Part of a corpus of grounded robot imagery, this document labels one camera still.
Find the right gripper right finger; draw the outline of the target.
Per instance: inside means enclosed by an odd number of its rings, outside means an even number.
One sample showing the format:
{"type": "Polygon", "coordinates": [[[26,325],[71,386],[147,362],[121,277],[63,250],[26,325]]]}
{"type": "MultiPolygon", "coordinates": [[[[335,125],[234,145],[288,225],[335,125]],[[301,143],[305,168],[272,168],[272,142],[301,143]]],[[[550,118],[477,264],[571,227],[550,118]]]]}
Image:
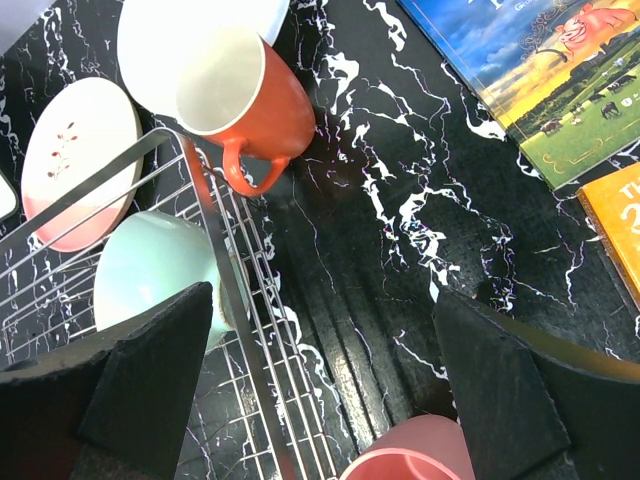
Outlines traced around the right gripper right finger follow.
{"type": "Polygon", "coordinates": [[[638,364],[454,290],[433,322],[477,478],[638,478],[638,364]]]}

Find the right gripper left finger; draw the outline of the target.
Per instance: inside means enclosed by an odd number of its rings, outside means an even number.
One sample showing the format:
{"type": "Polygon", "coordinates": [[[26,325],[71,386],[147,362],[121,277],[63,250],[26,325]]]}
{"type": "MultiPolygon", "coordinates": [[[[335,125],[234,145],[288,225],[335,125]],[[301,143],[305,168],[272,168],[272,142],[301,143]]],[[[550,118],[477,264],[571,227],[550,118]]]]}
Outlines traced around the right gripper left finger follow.
{"type": "Polygon", "coordinates": [[[212,316],[212,286],[1,372],[4,479],[171,479],[212,316]]]}

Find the mint green bowl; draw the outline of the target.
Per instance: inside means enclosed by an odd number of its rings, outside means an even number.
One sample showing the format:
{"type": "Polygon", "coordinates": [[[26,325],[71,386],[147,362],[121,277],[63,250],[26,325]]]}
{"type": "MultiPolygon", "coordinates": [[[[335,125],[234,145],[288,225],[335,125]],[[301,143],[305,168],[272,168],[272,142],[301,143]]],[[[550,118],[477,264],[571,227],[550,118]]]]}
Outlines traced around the mint green bowl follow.
{"type": "Polygon", "coordinates": [[[209,353],[235,329],[209,236],[182,218],[135,213],[113,231],[101,253],[93,289],[96,329],[137,316],[198,282],[212,285],[209,353]]]}

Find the white fluted plate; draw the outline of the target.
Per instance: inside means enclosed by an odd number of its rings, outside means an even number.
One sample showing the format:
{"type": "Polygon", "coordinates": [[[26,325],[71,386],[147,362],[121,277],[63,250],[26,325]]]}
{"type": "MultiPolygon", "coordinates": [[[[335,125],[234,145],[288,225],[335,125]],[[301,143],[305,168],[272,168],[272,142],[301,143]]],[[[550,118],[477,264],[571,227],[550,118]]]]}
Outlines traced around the white fluted plate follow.
{"type": "Polygon", "coordinates": [[[124,85],[149,112],[173,117],[176,78],[199,44],[222,26],[243,25],[272,45],[289,5],[281,0],[125,0],[116,41],[124,85]]]}

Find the pink plate with leaf sprig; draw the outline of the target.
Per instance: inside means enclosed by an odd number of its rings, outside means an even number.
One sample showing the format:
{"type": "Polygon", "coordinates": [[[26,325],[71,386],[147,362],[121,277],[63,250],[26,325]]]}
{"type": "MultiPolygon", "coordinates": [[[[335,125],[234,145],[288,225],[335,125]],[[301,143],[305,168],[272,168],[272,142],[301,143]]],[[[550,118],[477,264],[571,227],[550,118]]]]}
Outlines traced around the pink plate with leaf sprig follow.
{"type": "MultiPolygon", "coordinates": [[[[28,219],[53,205],[142,136],[139,116],[115,83],[88,77],[66,86],[47,105],[29,140],[21,177],[28,219]]],[[[143,159],[110,177],[36,230],[58,252],[83,250],[123,219],[143,159]]]]}

